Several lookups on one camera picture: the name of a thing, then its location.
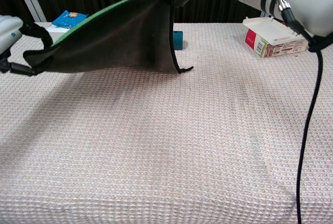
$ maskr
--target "metal connector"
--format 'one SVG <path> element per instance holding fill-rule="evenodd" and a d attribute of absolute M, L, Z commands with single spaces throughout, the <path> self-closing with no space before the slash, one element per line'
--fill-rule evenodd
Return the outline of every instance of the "metal connector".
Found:
<path fill-rule="evenodd" d="M 280 12 L 290 8 L 290 4 L 286 0 L 277 0 L 277 4 L 279 5 Z"/>

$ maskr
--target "blue snack bag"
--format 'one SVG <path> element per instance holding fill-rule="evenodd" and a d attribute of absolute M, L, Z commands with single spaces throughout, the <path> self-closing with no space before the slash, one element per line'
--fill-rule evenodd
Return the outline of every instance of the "blue snack bag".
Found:
<path fill-rule="evenodd" d="M 68 12 L 65 10 L 56 20 L 52 22 L 52 24 L 66 29 L 72 29 L 86 19 L 87 16 L 88 15 Z"/>

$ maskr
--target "white textured tablecloth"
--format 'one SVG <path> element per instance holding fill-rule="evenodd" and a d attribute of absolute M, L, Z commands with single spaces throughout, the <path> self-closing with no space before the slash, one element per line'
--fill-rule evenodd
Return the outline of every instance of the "white textured tablecloth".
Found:
<path fill-rule="evenodd" d="M 175 28 L 180 66 L 195 67 L 182 75 L 1 75 L 0 223 L 297 222 L 316 56 L 261 59 L 241 24 Z M 23 38 L 11 60 L 41 47 Z M 333 223 L 333 48 L 323 54 L 304 223 Z"/>

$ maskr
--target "gray cloth with green trim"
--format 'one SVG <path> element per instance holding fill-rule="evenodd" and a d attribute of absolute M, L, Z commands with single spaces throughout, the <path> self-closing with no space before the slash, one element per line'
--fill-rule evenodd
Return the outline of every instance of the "gray cloth with green trim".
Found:
<path fill-rule="evenodd" d="M 50 48 L 26 51 L 32 67 L 52 58 L 46 71 L 82 72 L 112 66 L 147 66 L 182 73 L 173 48 L 173 0 L 123 0 L 68 31 Z"/>

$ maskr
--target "red and white box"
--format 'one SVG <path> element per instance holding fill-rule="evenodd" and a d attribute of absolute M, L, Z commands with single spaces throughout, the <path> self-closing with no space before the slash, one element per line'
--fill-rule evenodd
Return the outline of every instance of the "red and white box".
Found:
<path fill-rule="evenodd" d="M 245 19 L 243 24 L 249 28 L 245 42 L 260 57 L 292 54 L 308 48 L 306 39 L 272 18 Z"/>

